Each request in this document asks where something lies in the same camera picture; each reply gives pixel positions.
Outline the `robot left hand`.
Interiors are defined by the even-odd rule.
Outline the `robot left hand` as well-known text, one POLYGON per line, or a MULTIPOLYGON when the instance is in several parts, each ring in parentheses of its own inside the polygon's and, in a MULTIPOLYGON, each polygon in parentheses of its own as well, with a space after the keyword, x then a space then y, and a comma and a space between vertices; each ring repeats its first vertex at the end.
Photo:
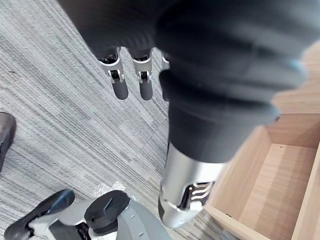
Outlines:
POLYGON ((317 0, 61 0, 94 56, 158 48, 169 102, 159 216, 175 229, 193 219, 252 131, 275 121, 272 100, 306 79, 301 58, 320 37, 317 0))

